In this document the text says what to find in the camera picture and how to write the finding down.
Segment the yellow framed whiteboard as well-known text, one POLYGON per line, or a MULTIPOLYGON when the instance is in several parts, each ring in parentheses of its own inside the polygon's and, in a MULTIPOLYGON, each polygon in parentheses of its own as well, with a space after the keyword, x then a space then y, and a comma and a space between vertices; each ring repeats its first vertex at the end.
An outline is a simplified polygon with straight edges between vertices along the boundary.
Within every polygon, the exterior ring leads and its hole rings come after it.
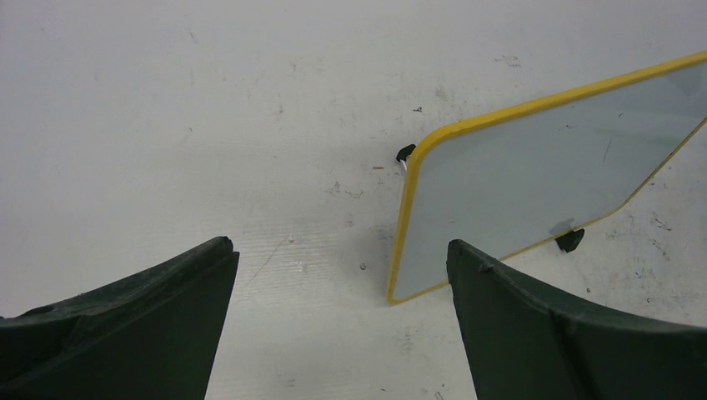
POLYGON ((443 126, 399 150, 405 178, 386 298, 446 285, 462 239, 504 260, 626 205, 706 123, 706 55, 443 126))

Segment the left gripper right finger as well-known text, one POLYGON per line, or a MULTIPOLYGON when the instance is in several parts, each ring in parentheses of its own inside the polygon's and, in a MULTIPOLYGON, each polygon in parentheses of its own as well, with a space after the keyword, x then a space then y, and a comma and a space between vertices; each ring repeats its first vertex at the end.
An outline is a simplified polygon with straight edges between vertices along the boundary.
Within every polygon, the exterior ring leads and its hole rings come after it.
POLYGON ((703 399, 706 331, 553 287, 455 239, 446 262, 479 399, 703 399))

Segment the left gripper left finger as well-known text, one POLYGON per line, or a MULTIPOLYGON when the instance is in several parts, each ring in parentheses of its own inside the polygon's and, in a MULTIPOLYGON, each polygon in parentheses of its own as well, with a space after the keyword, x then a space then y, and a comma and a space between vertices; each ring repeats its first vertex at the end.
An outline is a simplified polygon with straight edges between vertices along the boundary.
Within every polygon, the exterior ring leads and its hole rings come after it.
POLYGON ((202 399, 238 270, 214 237, 1 321, 4 399, 202 399))

